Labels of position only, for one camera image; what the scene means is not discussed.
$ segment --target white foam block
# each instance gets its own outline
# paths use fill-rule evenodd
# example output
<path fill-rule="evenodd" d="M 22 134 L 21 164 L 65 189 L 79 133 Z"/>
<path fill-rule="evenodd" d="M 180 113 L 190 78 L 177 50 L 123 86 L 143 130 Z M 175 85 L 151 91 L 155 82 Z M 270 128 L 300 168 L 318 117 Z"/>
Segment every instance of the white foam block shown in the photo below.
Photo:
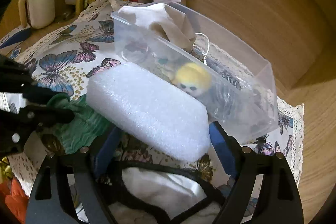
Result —
<path fill-rule="evenodd" d="M 119 128 L 178 160 L 210 148 L 205 106 L 133 63 L 90 77 L 86 102 Z"/>

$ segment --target mug handle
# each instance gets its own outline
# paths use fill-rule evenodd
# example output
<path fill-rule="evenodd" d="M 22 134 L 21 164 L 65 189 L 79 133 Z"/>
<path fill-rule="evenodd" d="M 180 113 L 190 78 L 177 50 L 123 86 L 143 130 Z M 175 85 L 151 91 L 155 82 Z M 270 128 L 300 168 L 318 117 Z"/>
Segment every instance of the mug handle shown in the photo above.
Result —
<path fill-rule="evenodd" d="M 27 0 L 19 0 L 18 3 L 20 22 L 23 29 L 27 27 L 26 1 Z"/>

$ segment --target yellow ball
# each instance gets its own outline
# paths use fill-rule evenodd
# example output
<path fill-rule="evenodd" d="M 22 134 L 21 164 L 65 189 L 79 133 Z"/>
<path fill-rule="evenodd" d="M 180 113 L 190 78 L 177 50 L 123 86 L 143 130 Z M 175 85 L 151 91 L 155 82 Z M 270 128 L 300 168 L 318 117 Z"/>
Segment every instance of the yellow ball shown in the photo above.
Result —
<path fill-rule="evenodd" d="M 201 66 L 191 62 L 178 69 L 172 82 L 179 89 L 197 97 L 211 87 L 211 75 Z"/>

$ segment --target white cloth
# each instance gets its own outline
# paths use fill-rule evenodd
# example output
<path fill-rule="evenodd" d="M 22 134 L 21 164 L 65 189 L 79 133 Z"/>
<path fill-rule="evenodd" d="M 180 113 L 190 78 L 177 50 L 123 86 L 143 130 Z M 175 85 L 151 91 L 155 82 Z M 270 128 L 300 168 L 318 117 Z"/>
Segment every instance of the white cloth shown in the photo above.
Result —
<path fill-rule="evenodd" d="M 196 35 L 185 13 L 163 3 L 147 7 L 124 6 L 118 16 L 150 30 L 184 50 L 190 50 Z"/>
<path fill-rule="evenodd" d="M 160 207 L 166 211 L 170 219 L 206 198 L 205 192 L 197 182 L 181 175 L 131 167 L 123 170 L 122 178 L 132 195 L 148 204 Z M 157 223 L 148 213 L 127 208 L 120 203 L 110 205 L 109 209 L 120 224 Z M 183 224 L 212 223 L 220 209 L 220 205 L 213 202 L 185 220 Z"/>

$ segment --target plastic container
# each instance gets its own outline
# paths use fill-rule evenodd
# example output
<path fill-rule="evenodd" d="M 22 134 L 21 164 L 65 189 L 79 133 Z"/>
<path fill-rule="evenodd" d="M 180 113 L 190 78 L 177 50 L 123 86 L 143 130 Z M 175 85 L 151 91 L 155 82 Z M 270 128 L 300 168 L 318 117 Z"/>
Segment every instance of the plastic container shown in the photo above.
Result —
<path fill-rule="evenodd" d="M 278 107 L 271 64 L 237 36 L 207 17 L 178 3 L 164 3 L 184 12 L 196 33 L 207 35 L 212 43 L 245 65 L 241 65 L 236 72 L 228 70 L 228 74 L 242 83 L 241 87 L 233 85 L 227 75 L 220 75 L 176 45 L 130 24 L 114 12 L 117 55 L 170 82 L 169 74 L 174 75 L 189 62 L 207 70 L 211 75 L 211 88 L 195 98 L 206 106 L 210 121 L 219 121 L 228 135 L 234 136 L 241 144 L 276 129 Z M 160 60 L 164 59 L 171 65 L 162 64 Z"/>

